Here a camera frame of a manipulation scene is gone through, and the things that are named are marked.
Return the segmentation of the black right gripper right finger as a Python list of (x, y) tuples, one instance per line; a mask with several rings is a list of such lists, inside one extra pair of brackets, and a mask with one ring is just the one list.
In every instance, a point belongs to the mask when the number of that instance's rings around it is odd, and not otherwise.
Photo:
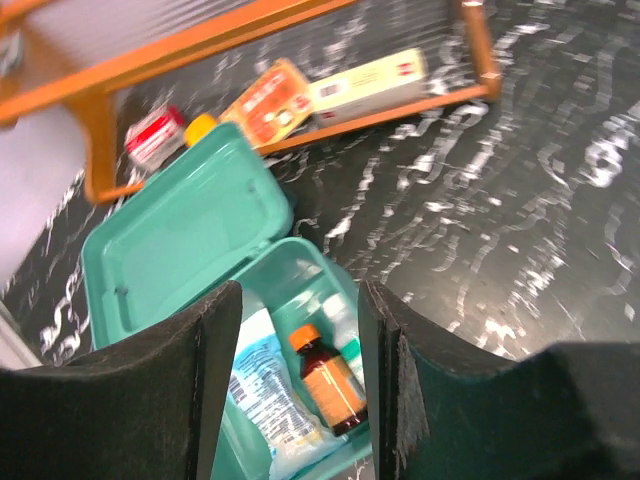
[(380, 479), (635, 479), (639, 347), (481, 349), (363, 282), (359, 331)]

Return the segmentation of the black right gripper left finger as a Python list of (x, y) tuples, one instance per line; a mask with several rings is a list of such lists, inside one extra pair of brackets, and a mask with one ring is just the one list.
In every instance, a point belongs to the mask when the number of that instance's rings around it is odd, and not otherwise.
[(1, 373), (5, 479), (207, 479), (242, 317), (229, 281), (62, 367)]

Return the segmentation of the blue white swab bag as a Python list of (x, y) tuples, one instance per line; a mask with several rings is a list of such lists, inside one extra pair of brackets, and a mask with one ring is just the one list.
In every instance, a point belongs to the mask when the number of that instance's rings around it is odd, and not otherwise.
[(346, 443), (304, 405), (292, 386), (266, 307), (242, 320), (228, 386), (233, 405), (257, 428), (269, 461), (254, 476), (291, 479)]

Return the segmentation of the brown bottle orange label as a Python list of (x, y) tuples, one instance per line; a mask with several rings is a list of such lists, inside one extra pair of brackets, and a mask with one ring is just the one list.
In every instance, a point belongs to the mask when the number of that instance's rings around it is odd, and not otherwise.
[(342, 436), (368, 419), (366, 394), (339, 351), (322, 340), (313, 324), (289, 335), (300, 356), (300, 378), (327, 426)]

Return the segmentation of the teal plastic medicine box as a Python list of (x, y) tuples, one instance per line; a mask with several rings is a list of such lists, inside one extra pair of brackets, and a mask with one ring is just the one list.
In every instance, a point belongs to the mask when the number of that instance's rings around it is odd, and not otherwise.
[[(290, 200), (239, 127), (215, 127), (88, 236), (82, 263), (94, 346), (134, 335), (236, 281), (243, 319), (268, 309), (294, 391), (330, 430), (288, 338), (313, 324), (334, 346), (322, 304), (339, 293), (357, 315), (357, 287), (313, 243), (291, 236), (292, 224)], [(371, 478), (368, 427), (343, 436), (342, 447), (291, 479)], [(213, 477), (260, 479), (254, 474), (268, 461), (266, 443), (227, 390)]]

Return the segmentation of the white bottle green label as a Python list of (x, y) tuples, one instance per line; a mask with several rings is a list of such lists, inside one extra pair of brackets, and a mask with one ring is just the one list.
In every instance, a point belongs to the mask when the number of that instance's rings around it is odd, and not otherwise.
[(362, 388), (365, 388), (364, 368), (357, 315), (343, 295), (335, 293), (322, 304), (322, 311), (331, 325), (332, 341)]

